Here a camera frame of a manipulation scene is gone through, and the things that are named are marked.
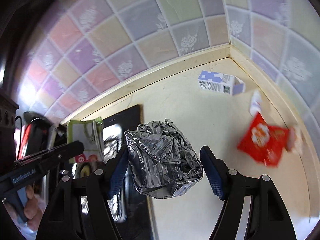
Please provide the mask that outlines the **left hand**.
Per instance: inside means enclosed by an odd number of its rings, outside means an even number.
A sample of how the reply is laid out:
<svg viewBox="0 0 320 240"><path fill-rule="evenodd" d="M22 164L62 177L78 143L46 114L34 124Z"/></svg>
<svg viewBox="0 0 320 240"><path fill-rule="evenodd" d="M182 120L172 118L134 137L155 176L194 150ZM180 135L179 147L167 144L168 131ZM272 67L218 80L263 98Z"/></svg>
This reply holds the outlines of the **left hand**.
<svg viewBox="0 0 320 240"><path fill-rule="evenodd" d="M28 198L28 201L24 207L24 215L27 217L27 227L35 232L39 228L39 224L41 221L41 218L43 216L42 210L39 208L38 200L35 196L34 190L32 186L28 185L25 187L25 194ZM15 209L7 202L7 200L3 200L3 204L11 217L12 221L15 223L16 226L18 226L18 215L15 211Z"/></svg>

